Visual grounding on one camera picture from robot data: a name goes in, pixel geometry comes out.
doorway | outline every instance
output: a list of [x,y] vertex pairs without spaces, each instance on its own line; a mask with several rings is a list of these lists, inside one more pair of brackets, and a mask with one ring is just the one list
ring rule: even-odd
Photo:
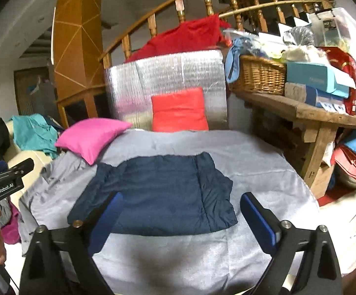
[[14,89],[19,115],[39,113],[60,123],[57,91],[47,66],[14,71]]

teal clothing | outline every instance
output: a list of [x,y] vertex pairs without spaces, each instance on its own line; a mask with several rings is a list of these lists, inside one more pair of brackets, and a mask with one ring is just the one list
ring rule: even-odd
[[13,116],[14,143],[21,150],[41,150],[57,157],[57,131],[40,114]]

wicker basket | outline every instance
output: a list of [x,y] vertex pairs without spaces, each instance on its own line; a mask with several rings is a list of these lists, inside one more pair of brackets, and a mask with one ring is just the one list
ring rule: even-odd
[[237,96],[243,92],[262,92],[283,95],[285,88],[285,65],[251,55],[239,58],[239,78],[228,88]]

red pillow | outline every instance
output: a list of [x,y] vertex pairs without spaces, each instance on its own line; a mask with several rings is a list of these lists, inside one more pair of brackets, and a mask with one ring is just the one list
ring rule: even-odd
[[208,131],[202,88],[152,96],[155,132]]

gray bedsheet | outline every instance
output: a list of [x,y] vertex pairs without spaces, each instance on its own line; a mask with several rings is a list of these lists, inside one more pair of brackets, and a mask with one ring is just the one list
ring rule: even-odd
[[[124,295],[235,294],[254,285],[270,261],[239,210],[242,193],[252,191],[279,219],[314,229],[318,204],[303,180],[273,147],[235,131],[173,134],[128,130],[114,140],[102,162],[117,166],[135,156],[208,152],[234,182],[230,201],[238,224],[204,235],[144,237],[110,234],[93,259],[112,290]],[[47,165],[20,199],[19,228],[26,251],[38,224],[66,227],[67,214],[94,176],[96,166],[67,152]],[[296,256],[291,273],[300,257]]]

